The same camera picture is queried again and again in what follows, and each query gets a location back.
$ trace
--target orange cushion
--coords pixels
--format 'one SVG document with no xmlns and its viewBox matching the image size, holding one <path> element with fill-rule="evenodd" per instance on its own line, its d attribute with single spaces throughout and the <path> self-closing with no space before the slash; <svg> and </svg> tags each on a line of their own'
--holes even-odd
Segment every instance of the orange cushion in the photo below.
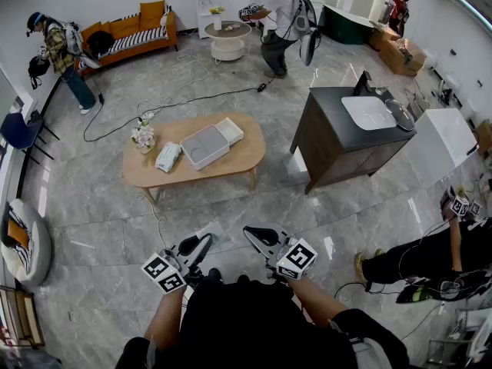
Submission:
<svg viewBox="0 0 492 369">
<path fill-rule="evenodd" d="M 15 239 L 18 243 L 28 248 L 28 233 L 24 228 L 19 227 L 12 219 L 8 221 L 8 232 L 7 235 L 10 238 Z"/>
<path fill-rule="evenodd" d="M 164 14 L 164 0 L 153 3 L 140 3 L 140 31 L 161 27 Z"/>
<path fill-rule="evenodd" d="M 101 30 L 101 23 L 100 22 L 94 23 L 91 27 L 86 28 L 85 30 L 82 30 L 81 31 L 82 41 L 84 43 L 86 43 L 87 42 L 87 39 L 91 35 L 93 35 L 94 33 L 96 33 L 98 30 Z"/>
<path fill-rule="evenodd" d="M 121 21 L 111 22 L 111 34 L 115 40 L 128 37 L 129 35 L 138 33 L 138 24 L 140 23 L 140 15 L 132 16 Z"/>
<path fill-rule="evenodd" d="M 107 32 L 107 33 L 111 34 L 111 26 L 110 26 L 109 22 L 103 23 L 101 25 L 101 30 L 103 32 Z"/>
</svg>

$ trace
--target white shirt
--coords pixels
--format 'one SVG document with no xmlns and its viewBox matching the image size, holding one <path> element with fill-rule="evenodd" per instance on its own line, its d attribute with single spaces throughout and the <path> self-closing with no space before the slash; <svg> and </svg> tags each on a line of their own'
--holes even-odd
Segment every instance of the white shirt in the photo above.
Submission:
<svg viewBox="0 0 492 369">
<path fill-rule="evenodd" d="M 268 0 L 265 3 L 265 8 L 268 11 L 277 13 L 277 30 L 275 30 L 275 33 L 279 37 L 292 41 L 301 37 L 299 31 L 292 24 L 292 20 L 299 8 L 299 0 Z"/>
</svg>

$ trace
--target black cap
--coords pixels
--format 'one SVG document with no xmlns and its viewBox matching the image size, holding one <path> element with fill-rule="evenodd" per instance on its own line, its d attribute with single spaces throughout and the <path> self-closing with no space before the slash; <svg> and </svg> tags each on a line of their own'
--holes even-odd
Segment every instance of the black cap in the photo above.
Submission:
<svg viewBox="0 0 492 369">
<path fill-rule="evenodd" d="M 28 19 L 28 29 L 33 32 L 34 31 L 34 25 L 35 25 L 35 21 L 36 19 L 38 19 L 40 13 L 39 12 L 35 12 L 34 14 L 32 14 L 29 19 Z"/>
</svg>

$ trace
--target white round table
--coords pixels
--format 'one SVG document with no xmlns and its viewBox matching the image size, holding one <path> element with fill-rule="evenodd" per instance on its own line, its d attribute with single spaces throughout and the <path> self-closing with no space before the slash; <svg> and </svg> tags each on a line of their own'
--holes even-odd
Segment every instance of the white round table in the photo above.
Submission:
<svg viewBox="0 0 492 369">
<path fill-rule="evenodd" d="M 225 30 L 230 25 L 240 25 L 234 30 Z M 251 26 L 243 22 L 223 21 L 222 30 L 214 30 L 211 23 L 205 28 L 205 33 L 213 38 L 211 53 L 216 61 L 236 60 L 244 54 L 244 36 L 251 33 Z"/>
</svg>

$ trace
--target red shirt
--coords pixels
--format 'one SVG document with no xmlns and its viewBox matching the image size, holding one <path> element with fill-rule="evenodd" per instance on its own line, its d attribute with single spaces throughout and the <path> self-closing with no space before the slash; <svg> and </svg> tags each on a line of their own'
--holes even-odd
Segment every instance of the red shirt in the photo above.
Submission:
<svg viewBox="0 0 492 369">
<path fill-rule="evenodd" d="M 393 19 L 398 19 L 398 15 L 405 9 L 405 2 L 402 2 L 401 0 L 393 0 L 394 1 L 394 7 L 393 10 L 391 11 L 391 17 Z"/>
</svg>

